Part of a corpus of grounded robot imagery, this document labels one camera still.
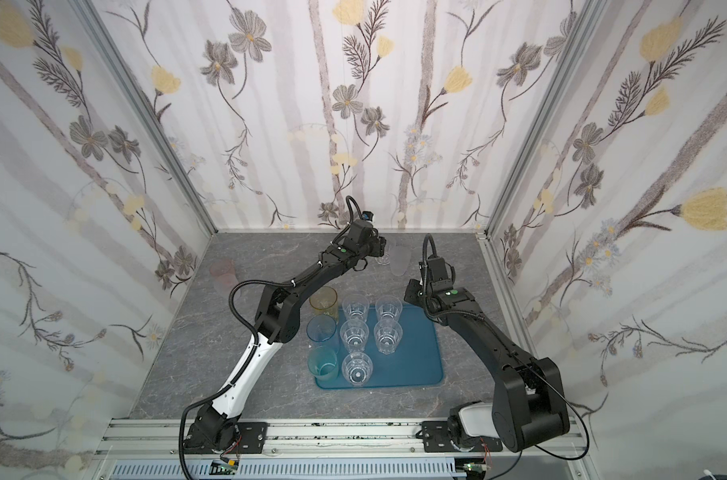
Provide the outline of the teal plastic tray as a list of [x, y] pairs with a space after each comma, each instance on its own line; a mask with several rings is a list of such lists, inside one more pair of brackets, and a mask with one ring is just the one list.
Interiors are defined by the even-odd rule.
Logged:
[[[403, 313], [399, 318], [399, 323], [403, 326], [403, 339], [397, 351], [391, 355], [383, 355], [377, 351], [375, 346], [377, 321], [379, 320], [375, 306], [371, 304], [367, 317], [369, 341], [363, 352], [373, 360], [373, 377], [363, 385], [364, 388], [431, 386], [443, 381], [443, 364], [435, 324], [425, 317], [421, 308], [411, 305], [403, 307]], [[337, 324], [339, 337], [340, 324]], [[352, 389], [353, 386], [344, 379], [341, 372], [341, 364], [347, 356], [347, 351], [340, 337], [339, 350], [336, 353], [339, 364], [337, 378], [325, 382], [315, 380], [315, 383], [324, 390]]]

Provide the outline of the yellow transparent glass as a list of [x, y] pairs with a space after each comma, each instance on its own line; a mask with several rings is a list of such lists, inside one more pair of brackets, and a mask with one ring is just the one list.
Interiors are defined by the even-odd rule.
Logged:
[[329, 286], [323, 286], [309, 298], [309, 305], [316, 315], [326, 315], [338, 320], [338, 293]]

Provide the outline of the pink transparent glass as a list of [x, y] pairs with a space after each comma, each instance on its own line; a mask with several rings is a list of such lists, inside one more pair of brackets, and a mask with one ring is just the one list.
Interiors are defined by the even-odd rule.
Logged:
[[212, 279], [214, 290], [223, 298], [227, 298], [231, 290], [238, 284], [234, 263], [230, 259], [213, 261], [211, 266], [209, 266], [208, 272]]

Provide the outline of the blue frosted glass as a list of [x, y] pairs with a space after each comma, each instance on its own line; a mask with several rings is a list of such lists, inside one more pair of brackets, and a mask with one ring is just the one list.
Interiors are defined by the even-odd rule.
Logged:
[[339, 350], [337, 321], [328, 315], [314, 316], [306, 326], [306, 336], [313, 347], [329, 347], [332, 351]]

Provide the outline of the clear faceted glass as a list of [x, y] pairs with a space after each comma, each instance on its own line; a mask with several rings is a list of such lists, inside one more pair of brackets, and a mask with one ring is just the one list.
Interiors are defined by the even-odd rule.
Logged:
[[375, 324], [375, 346], [383, 355], [391, 355], [397, 351], [403, 339], [403, 326], [392, 319], [385, 319]]
[[351, 386], [362, 387], [373, 377], [373, 360], [365, 352], [350, 352], [343, 359], [341, 372]]
[[342, 310], [347, 321], [367, 321], [369, 308], [369, 298], [363, 294], [350, 294], [342, 300]]
[[339, 337], [348, 353], [363, 352], [369, 341], [369, 326], [360, 319], [348, 320], [340, 326]]
[[379, 321], [399, 321], [403, 313], [403, 302], [394, 295], [383, 295], [375, 301], [375, 312]]

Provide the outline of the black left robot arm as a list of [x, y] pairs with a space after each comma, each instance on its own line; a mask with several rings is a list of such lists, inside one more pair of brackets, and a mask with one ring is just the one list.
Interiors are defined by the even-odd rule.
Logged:
[[[307, 270], [285, 282], [245, 280], [229, 293], [230, 313], [247, 329], [251, 340], [223, 386], [184, 408], [178, 434], [180, 458], [193, 452], [223, 452], [235, 444], [245, 402], [276, 352], [295, 338], [303, 304], [332, 280], [355, 270], [359, 263], [385, 254], [387, 240], [373, 226], [373, 212], [361, 210], [351, 196], [345, 197], [345, 204], [347, 226]], [[234, 304], [235, 294], [250, 286], [262, 288], [252, 321]]]

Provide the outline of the green frosted glass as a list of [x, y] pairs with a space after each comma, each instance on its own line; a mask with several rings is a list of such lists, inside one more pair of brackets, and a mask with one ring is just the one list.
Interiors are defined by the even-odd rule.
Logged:
[[307, 368], [317, 381], [335, 380], [339, 372], [336, 351], [328, 346], [312, 348], [307, 356]]

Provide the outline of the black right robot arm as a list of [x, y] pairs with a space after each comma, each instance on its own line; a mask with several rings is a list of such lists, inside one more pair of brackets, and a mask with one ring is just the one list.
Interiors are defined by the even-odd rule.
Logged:
[[571, 431], [569, 414], [577, 411], [565, 398], [559, 368], [553, 360], [537, 358], [517, 345], [483, 313], [469, 290], [455, 286], [455, 268], [437, 254], [431, 234], [423, 239], [419, 274], [409, 281], [405, 302], [461, 336], [493, 378], [489, 404], [467, 403], [451, 411], [447, 430], [453, 447], [467, 449], [477, 439], [496, 437], [515, 453], [533, 447], [559, 460], [587, 457], [593, 446], [589, 436], [583, 452], [575, 456], [543, 447]]

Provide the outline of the white frosted glass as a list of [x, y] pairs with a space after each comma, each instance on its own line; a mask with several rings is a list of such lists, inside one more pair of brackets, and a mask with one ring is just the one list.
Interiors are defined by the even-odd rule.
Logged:
[[411, 248], [397, 245], [391, 248], [391, 274], [405, 276], [411, 265]]

